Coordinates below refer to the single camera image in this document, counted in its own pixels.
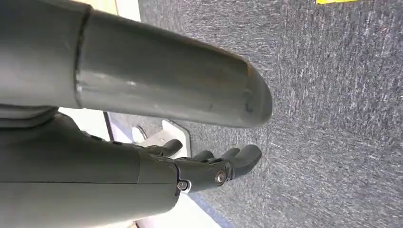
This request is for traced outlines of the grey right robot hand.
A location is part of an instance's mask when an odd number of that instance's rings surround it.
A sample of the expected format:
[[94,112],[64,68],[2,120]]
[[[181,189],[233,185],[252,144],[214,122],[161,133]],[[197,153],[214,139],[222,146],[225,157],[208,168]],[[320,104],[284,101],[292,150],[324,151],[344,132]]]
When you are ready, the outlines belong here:
[[171,210],[259,162],[255,145],[172,159],[79,129],[60,107],[263,125],[272,97],[233,53],[74,1],[0,3],[0,225],[87,228]]

